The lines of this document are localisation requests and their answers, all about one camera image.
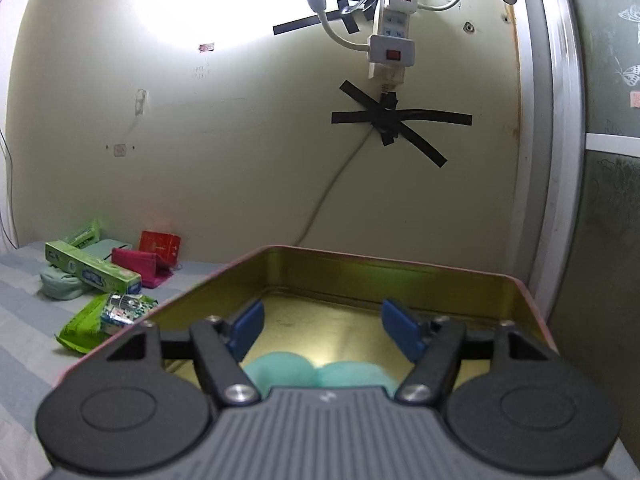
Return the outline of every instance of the wire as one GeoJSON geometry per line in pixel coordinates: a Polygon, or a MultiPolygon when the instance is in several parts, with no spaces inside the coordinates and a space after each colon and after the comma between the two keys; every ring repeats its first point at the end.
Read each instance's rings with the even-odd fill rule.
{"type": "Polygon", "coordinates": [[[455,7],[457,3],[459,3],[460,0],[451,0],[448,4],[444,4],[442,6],[439,7],[432,7],[432,6],[428,6],[425,4],[418,4],[418,9],[422,9],[422,10],[448,10],[451,7],[455,7]]]}
{"type": "Polygon", "coordinates": [[[9,145],[6,143],[6,139],[4,138],[4,133],[2,133],[2,128],[0,128],[0,137],[2,137],[2,142],[4,142],[4,148],[6,149],[6,154],[9,155],[9,185],[8,185],[8,193],[7,198],[9,202],[9,214],[11,215],[11,222],[14,226],[14,234],[16,244],[11,240],[11,237],[7,234],[6,229],[4,228],[4,221],[2,220],[2,211],[0,210],[0,226],[2,227],[2,232],[9,243],[12,245],[14,249],[17,249],[20,246],[20,242],[18,241],[18,233],[15,229],[15,220],[14,220],[14,160],[11,156],[11,152],[9,151],[9,145]]]}
{"type": "Polygon", "coordinates": [[[324,188],[324,191],[322,192],[322,195],[320,196],[320,200],[318,200],[318,203],[316,203],[316,206],[314,207],[314,210],[311,213],[311,216],[309,217],[309,220],[306,221],[306,225],[305,225],[305,228],[302,231],[302,234],[293,243],[294,247],[298,247],[305,240],[305,238],[309,234],[309,231],[311,231],[311,228],[313,227],[314,223],[316,222],[316,217],[318,216],[318,213],[322,209],[322,206],[324,205],[324,202],[326,201],[326,198],[329,196],[329,193],[331,193],[331,190],[334,188],[335,184],[338,182],[338,180],[340,179],[340,177],[344,173],[344,170],[347,169],[348,165],[351,164],[351,161],[356,157],[356,155],[363,148],[363,146],[365,145],[365,143],[367,142],[367,140],[369,139],[369,137],[373,133],[373,128],[374,128],[374,126],[372,126],[371,129],[367,132],[367,134],[362,138],[360,143],[351,152],[351,155],[349,155],[347,157],[347,159],[344,161],[344,163],[341,165],[340,169],[337,171],[337,173],[331,179],[329,184],[324,188]]]}
{"type": "Polygon", "coordinates": [[[320,18],[320,23],[322,23],[322,28],[324,28],[324,31],[332,40],[335,41],[335,43],[340,44],[341,46],[345,46],[346,48],[350,48],[351,50],[359,50],[360,52],[369,51],[369,45],[366,43],[351,43],[351,41],[347,41],[344,38],[338,36],[329,25],[329,20],[326,18],[326,14],[324,12],[318,12],[318,18],[320,18]]]}

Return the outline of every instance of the red box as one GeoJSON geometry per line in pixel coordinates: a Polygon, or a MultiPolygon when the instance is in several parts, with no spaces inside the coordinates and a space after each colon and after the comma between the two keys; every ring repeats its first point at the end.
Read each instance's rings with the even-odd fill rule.
{"type": "Polygon", "coordinates": [[[168,233],[142,231],[138,250],[145,253],[158,254],[164,263],[170,267],[175,267],[178,264],[180,240],[179,236],[168,233]]]}

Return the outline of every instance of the black circular joint cover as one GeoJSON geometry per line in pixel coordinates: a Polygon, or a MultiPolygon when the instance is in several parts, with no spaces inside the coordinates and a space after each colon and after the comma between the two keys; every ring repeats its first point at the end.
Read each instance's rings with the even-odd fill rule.
{"type": "Polygon", "coordinates": [[[567,365],[490,372],[451,394],[445,418],[474,455],[531,475],[602,464],[620,432],[620,414],[595,384],[567,365]]]}
{"type": "Polygon", "coordinates": [[[132,362],[72,374],[42,402],[35,425],[54,462],[113,476],[177,458],[210,420],[207,399],[191,383],[132,362]]]}

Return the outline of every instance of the pink pouch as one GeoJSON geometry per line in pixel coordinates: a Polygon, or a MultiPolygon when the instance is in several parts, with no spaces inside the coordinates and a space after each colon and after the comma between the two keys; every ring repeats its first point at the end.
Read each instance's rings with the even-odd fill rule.
{"type": "Polygon", "coordinates": [[[173,275],[167,264],[155,253],[115,248],[111,251],[111,262],[137,272],[142,276],[142,286],[146,288],[156,288],[173,275]]]}

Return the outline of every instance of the bed sheet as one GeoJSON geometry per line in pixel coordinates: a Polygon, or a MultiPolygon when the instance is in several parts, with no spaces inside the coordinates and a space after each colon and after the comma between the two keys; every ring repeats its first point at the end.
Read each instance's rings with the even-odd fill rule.
{"type": "MultiPolygon", "coordinates": [[[[38,404],[79,355],[54,335],[100,292],[56,301],[40,292],[44,242],[0,255],[0,479],[37,480],[50,470],[35,436],[38,404]]],[[[160,303],[205,280],[217,264],[182,262],[182,268],[145,294],[160,303]]]]}

